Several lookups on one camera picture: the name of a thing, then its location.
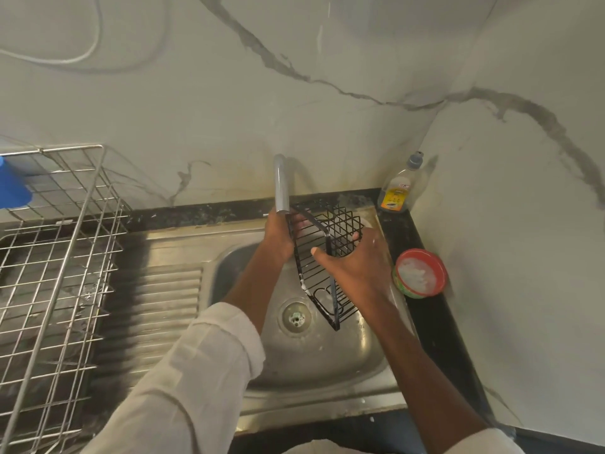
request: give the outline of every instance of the white shirt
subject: white shirt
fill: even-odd
[[[229,450],[248,382],[262,371],[264,350],[254,325],[237,307],[203,311],[162,360],[134,386],[84,454],[222,454]],[[328,440],[288,454],[353,454]],[[522,454],[489,428],[447,454]]]

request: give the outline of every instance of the blue object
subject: blue object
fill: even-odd
[[[32,200],[32,192],[23,179],[0,156],[0,208],[22,207]]]

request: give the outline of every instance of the hand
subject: hand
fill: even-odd
[[[308,221],[299,213],[291,215],[291,222],[296,234],[308,225]],[[285,215],[276,213],[275,207],[268,213],[267,224],[265,224],[265,236],[262,241],[270,246],[272,253],[275,254],[282,265],[294,253],[294,242],[290,237]]]
[[[356,232],[353,240],[358,239]],[[363,310],[372,301],[389,297],[391,265],[388,250],[380,231],[363,228],[357,248],[346,257],[328,256],[318,247],[313,247],[311,254],[336,279],[353,304]]]

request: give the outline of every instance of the dish drying rack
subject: dish drying rack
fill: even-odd
[[[130,207],[101,145],[2,154],[32,201],[0,228],[0,454],[60,452],[81,431],[91,350]]]
[[[338,331],[341,322],[358,312],[338,283],[311,255],[319,247],[330,256],[344,257],[355,250],[355,232],[361,233],[361,220],[340,205],[324,201],[298,204],[294,210],[309,221],[294,237],[294,259],[301,287],[330,326]]]

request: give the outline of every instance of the faucet spout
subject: faucet spout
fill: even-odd
[[[290,193],[288,192],[288,176],[285,173],[285,157],[276,154],[273,158],[275,171],[275,211],[290,213]]]

